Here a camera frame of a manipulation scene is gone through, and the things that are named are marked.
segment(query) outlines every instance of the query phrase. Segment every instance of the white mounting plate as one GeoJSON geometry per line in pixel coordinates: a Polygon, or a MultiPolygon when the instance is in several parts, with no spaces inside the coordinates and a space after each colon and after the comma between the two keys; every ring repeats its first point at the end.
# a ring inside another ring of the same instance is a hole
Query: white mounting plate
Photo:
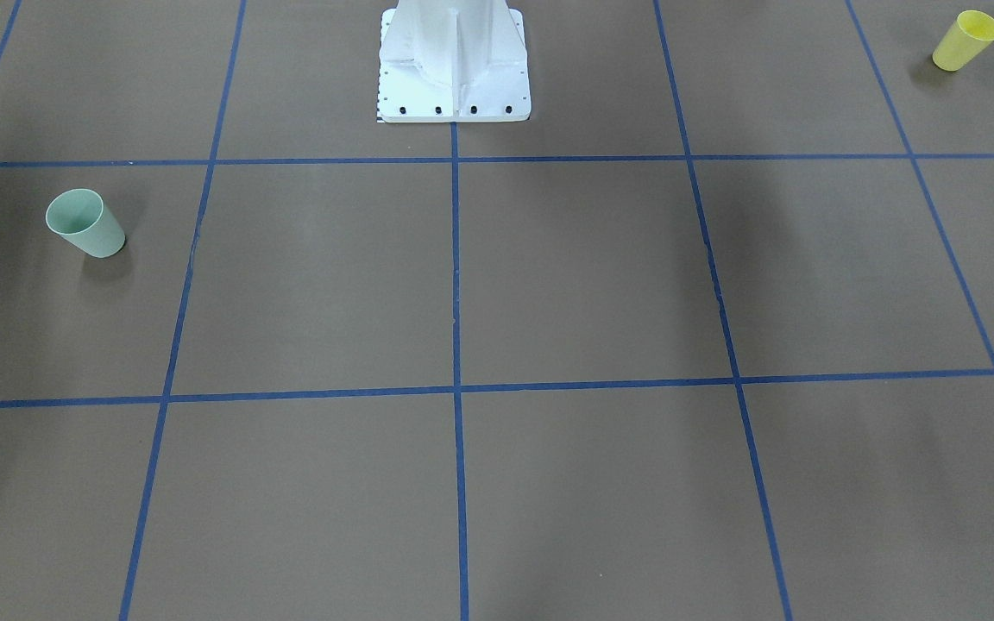
{"type": "MultiPolygon", "coordinates": [[[[382,13],[383,41],[395,12],[382,13]]],[[[516,9],[509,13],[525,41],[524,15],[516,9]]],[[[419,67],[381,64],[379,68],[378,122],[511,122],[527,121],[532,114],[528,67],[492,66],[484,78],[462,88],[464,110],[453,110],[453,102],[450,87],[423,78],[419,67]]]]}

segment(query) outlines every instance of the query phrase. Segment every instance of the cup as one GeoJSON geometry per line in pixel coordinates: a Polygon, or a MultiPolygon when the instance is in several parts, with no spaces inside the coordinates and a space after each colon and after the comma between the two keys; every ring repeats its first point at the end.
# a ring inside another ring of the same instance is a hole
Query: cup
{"type": "Polygon", "coordinates": [[[79,188],[60,194],[44,212],[44,223],[94,258],[105,259],[125,245],[122,225],[94,190],[79,188]]]}
{"type": "Polygon", "coordinates": [[[994,41],[994,19],[979,11],[961,11],[934,49],[931,60],[942,70],[958,71],[994,41]]]}

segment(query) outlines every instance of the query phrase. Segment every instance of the gray floor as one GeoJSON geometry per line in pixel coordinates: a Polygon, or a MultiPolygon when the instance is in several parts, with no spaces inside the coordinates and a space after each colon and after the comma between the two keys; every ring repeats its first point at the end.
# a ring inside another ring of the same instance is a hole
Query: gray floor
{"type": "Polygon", "coordinates": [[[0,0],[0,620],[994,618],[994,0],[390,4],[0,0]]]}

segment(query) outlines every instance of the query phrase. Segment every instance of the yellow cup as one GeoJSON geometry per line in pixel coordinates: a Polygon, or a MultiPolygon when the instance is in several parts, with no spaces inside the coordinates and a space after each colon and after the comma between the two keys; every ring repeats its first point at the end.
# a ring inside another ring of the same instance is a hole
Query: yellow cup
{"type": "Polygon", "coordinates": [[[994,19],[990,15],[979,11],[961,11],[958,21],[951,25],[930,58],[943,70],[958,71],[993,41],[994,19]]]}

